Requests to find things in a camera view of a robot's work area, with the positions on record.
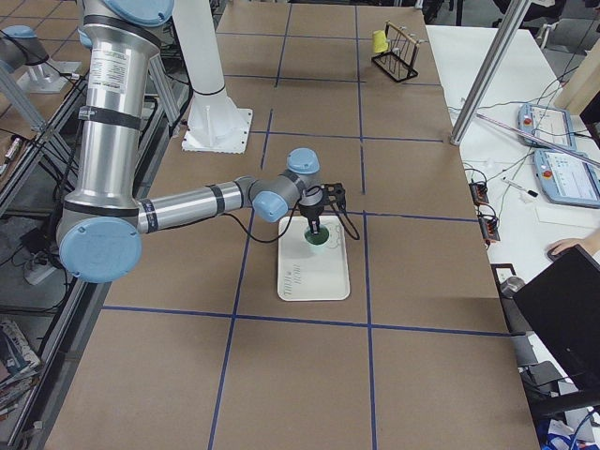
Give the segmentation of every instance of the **white label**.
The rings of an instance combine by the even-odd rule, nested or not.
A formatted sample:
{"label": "white label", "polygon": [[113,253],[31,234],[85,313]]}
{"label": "white label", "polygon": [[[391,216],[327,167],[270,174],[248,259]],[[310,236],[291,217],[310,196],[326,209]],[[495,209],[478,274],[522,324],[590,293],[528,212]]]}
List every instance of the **white label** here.
{"label": "white label", "polygon": [[90,89],[125,94],[129,71],[129,55],[94,49],[90,63]]}
{"label": "white label", "polygon": [[542,7],[550,8],[556,5],[555,0],[532,0],[532,3],[541,5]]}

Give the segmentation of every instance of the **cardboard floor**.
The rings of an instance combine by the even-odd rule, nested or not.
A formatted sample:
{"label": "cardboard floor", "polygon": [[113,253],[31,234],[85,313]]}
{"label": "cardboard floor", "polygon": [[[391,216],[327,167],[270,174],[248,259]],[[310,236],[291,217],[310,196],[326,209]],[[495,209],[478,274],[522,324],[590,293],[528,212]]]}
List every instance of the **cardboard floor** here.
{"label": "cardboard floor", "polygon": [[173,139],[150,195],[272,177],[313,148],[361,234],[350,297],[279,300],[277,245],[229,217],[145,236],[48,450],[538,448],[430,48],[391,82],[370,64],[386,20],[427,39],[411,8],[234,0],[218,43],[229,95],[254,110],[247,151]]}

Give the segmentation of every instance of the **pen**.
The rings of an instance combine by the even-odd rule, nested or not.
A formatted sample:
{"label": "pen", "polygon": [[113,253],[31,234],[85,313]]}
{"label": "pen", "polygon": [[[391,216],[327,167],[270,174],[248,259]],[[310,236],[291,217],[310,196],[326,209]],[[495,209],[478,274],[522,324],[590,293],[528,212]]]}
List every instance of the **pen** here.
{"label": "pen", "polygon": [[503,180],[503,181],[504,181],[504,183],[506,183],[508,186],[512,186],[512,187],[513,187],[513,188],[515,188],[515,189],[522,190],[523,192],[527,192],[527,193],[528,193],[529,195],[531,195],[532,197],[537,197],[537,195],[538,195],[538,194],[537,194],[537,192],[535,192],[534,190],[530,190],[530,189],[528,190],[528,189],[526,189],[525,187],[523,187],[523,186],[521,186],[521,185],[518,185],[518,184],[517,184],[517,183],[515,183],[514,181],[507,179],[506,177],[504,177],[502,180]]}

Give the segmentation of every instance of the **office chair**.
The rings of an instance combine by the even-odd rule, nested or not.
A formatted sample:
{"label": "office chair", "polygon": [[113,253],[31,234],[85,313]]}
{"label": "office chair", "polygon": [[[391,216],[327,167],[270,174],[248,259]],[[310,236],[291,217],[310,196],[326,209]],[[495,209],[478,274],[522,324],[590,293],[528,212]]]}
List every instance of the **office chair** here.
{"label": "office chair", "polygon": [[[493,0],[494,4],[502,14],[506,13],[508,6],[510,5],[510,0]],[[529,7],[527,13],[525,14],[524,22],[533,21],[535,19],[545,18],[550,23],[556,22],[563,14],[564,6],[566,5],[566,0],[556,0],[554,6],[552,7],[543,7],[541,5],[533,4]],[[496,22],[492,24],[494,28],[497,28],[502,19],[498,19]]]}

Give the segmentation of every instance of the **yellow object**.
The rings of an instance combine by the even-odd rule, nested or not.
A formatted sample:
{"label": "yellow object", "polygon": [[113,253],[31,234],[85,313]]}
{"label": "yellow object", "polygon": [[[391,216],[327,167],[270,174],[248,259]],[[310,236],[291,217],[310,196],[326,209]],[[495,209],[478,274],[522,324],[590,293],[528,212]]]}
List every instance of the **yellow object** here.
{"label": "yellow object", "polygon": [[383,30],[377,30],[373,32],[373,52],[383,53],[387,52],[389,44],[387,42],[387,36]]}

